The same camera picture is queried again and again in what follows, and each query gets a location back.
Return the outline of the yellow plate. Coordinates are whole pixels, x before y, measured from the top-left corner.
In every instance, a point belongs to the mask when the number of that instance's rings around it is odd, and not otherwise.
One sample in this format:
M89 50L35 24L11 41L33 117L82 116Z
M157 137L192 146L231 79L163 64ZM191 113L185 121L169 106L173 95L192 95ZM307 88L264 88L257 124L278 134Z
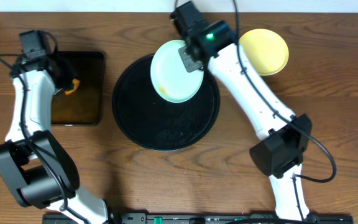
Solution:
M250 30L241 36L239 43L243 46L256 72L261 76L270 76L280 72L288 62L288 45L272 30Z

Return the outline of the orange sponge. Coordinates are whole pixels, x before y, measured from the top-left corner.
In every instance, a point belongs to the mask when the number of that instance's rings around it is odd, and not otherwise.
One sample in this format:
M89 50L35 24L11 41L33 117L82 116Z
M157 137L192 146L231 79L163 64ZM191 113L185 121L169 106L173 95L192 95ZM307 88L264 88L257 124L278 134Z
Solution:
M70 89L65 90L65 95L70 95L70 94L72 94L73 92L75 92L75 91L78 89L79 85L80 85L80 81L79 81L78 79L75 79L75 78L74 78L74 79L72 80Z

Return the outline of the black round tray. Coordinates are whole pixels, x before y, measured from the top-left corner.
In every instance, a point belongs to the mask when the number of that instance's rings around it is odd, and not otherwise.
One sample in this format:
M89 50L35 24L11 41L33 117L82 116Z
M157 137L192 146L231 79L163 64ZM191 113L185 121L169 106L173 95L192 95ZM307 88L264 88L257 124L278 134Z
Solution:
M219 113L220 95L207 73L197 94L171 103L154 90L150 77L153 55L128 66L115 84L112 112L120 130L134 143L156 151L174 151L201 140Z

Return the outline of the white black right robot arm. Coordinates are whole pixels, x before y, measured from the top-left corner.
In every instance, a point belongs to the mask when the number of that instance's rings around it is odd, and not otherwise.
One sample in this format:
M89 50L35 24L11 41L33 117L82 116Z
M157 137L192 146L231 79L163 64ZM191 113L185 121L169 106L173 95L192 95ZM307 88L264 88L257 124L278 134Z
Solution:
M287 43L268 29L253 29L237 38L224 21L188 22L176 27L186 42L185 53L202 62L229 90L260 139L250 149L250 156L270 180L278 218L306 220L310 210L297 178L311 121L305 114L297 116L263 80L287 64Z

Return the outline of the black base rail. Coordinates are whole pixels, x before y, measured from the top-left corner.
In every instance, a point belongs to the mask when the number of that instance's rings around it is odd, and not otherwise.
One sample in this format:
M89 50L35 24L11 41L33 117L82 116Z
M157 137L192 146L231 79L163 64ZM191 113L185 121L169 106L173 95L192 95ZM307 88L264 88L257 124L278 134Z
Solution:
M119 221L123 224L223 224L245 219L262 220L259 223L267 223L268 219L277 218L274 214L251 215L147 215L144 213L125 213ZM353 224L353 218L341 215L311 214L305 219L308 223L317 224Z

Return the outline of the black rectangular water tray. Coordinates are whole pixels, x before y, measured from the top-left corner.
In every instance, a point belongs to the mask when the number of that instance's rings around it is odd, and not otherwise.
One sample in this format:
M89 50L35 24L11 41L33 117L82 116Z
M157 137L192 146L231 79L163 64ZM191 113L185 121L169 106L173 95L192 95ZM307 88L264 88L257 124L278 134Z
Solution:
M101 52L60 52L78 74L79 85L52 100L52 124L95 126L101 119L105 56Z

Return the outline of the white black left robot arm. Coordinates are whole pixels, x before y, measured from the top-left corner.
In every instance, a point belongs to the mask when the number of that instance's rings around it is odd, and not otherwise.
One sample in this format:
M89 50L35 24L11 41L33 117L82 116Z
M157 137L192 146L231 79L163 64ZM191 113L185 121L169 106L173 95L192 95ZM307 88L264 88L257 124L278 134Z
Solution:
M112 223L107 203L80 184L78 169L52 134L52 98L70 90L74 70L56 56L19 59L11 127L0 144L0 176L21 207L61 212L76 223Z

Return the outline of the light green plate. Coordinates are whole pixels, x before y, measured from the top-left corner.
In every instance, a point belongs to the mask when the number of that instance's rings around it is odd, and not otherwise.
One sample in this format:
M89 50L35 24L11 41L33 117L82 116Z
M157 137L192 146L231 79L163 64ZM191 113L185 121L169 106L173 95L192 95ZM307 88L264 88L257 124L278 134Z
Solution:
M154 54L150 66L150 78L155 91L171 103L182 103L191 99L203 81L203 71L186 70L179 52L185 45L183 40L164 43Z

